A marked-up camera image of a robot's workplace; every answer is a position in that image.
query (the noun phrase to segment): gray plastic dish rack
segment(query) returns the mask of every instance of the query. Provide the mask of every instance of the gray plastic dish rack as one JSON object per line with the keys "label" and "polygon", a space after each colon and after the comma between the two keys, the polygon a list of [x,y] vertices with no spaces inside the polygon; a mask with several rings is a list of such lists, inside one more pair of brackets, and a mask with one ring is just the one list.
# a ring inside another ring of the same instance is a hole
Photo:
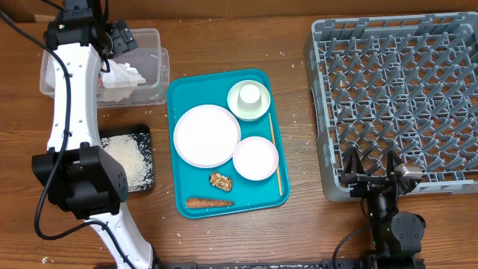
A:
{"label": "gray plastic dish rack", "polygon": [[414,194],[478,192],[477,32],[474,12],[312,24],[305,62],[329,200],[352,199],[339,183],[349,146],[374,176],[389,150],[420,166]]}

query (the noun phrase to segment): white tissue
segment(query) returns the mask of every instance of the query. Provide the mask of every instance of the white tissue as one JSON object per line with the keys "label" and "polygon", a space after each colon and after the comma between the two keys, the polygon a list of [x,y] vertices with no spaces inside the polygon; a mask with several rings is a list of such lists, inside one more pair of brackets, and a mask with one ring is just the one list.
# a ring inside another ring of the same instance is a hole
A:
{"label": "white tissue", "polygon": [[[136,68],[130,67],[128,63],[117,64],[112,60],[110,63],[110,72],[101,72],[103,87],[117,88],[117,87],[136,87],[138,84],[145,83],[140,73]],[[103,63],[103,69],[106,69],[106,63]]]}
{"label": "white tissue", "polygon": [[[146,82],[146,79],[129,63],[117,64],[113,60],[110,63],[110,72],[101,72],[103,88],[114,90],[99,90],[99,101],[119,102],[124,98],[130,97],[134,87]],[[103,69],[106,70],[106,64],[103,63]]]}

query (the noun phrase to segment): food piece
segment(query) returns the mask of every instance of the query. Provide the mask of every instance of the food piece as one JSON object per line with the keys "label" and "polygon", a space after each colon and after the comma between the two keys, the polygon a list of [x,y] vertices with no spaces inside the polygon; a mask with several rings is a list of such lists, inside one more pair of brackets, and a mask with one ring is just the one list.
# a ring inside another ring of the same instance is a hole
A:
{"label": "food piece", "polygon": [[190,198],[186,200],[187,208],[214,208],[234,205],[234,202],[215,199]]}
{"label": "food piece", "polygon": [[232,179],[227,176],[223,176],[218,172],[213,172],[209,176],[209,183],[216,188],[223,191],[230,192],[232,190]]}

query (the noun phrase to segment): white bowl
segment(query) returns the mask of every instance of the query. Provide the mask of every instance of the white bowl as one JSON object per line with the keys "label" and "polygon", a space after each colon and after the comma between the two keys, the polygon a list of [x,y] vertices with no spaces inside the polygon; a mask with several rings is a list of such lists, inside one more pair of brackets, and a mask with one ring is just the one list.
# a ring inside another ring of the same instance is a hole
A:
{"label": "white bowl", "polygon": [[257,81],[240,81],[229,91],[227,105],[238,119],[257,120],[269,110],[270,93],[263,84]]}
{"label": "white bowl", "polygon": [[276,172],[279,153],[269,140],[263,137],[248,137],[236,146],[232,162],[242,177],[259,181]]}

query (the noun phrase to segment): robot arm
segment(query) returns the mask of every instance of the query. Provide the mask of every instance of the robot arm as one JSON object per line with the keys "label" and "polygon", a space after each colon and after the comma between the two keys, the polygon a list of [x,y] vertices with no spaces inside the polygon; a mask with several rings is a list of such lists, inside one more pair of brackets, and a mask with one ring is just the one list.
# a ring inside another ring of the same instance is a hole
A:
{"label": "robot arm", "polygon": [[[68,69],[71,84],[69,137],[60,169],[48,192],[49,201],[71,211],[86,223],[105,223],[113,238],[100,225],[92,224],[114,257],[117,268],[131,268],[117,248],[137,269],[159,268],[154,250],[141,236],[125,203],[128,183],[121,164],[101,147],[98,132],[96,86],[102,60],[135,48],[132,37],[122,35],[125,24],[105,24],[98,0],[67,0],[45,33],[47,47]],[[126,47],[113,48],[122,38]],[[47,153],[32,158],[35,176],[45,185],[63,143],[66,119],[66,84],[55,59],[55,115]]]}

